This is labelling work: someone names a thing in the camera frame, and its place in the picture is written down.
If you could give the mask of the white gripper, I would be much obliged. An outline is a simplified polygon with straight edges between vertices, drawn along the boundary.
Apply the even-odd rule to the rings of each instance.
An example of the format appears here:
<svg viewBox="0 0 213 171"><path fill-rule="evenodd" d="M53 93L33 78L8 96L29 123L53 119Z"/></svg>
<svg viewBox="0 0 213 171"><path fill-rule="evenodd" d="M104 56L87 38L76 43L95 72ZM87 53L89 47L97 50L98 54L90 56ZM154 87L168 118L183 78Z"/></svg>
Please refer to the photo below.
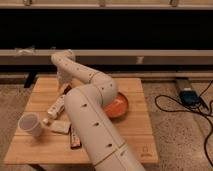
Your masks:
<svg viewBox="0 0 213 171"><path fill-rule="evenodd" d="M72 76L68 72L64 71L63 69L58 68L57 69L57 79L59 82L58 91L61 91L63 84L71 82Z"/></svg>

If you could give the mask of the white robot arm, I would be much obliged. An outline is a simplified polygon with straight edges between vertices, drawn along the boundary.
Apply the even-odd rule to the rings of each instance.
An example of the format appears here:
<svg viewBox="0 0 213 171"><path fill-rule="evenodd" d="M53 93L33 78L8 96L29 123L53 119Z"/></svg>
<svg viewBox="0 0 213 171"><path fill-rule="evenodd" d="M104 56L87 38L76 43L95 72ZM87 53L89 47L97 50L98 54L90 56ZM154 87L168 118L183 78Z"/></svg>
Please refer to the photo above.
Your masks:
<svg viewBox="0 0 213 171"><path fill-rule="evenodd" d="M103 111L118 94L114 79L77 63L71 50L52 54L51 61L57 67L60 84L73 77L83 82L65 95L64 106L95 170L145 171Z"/></svg>

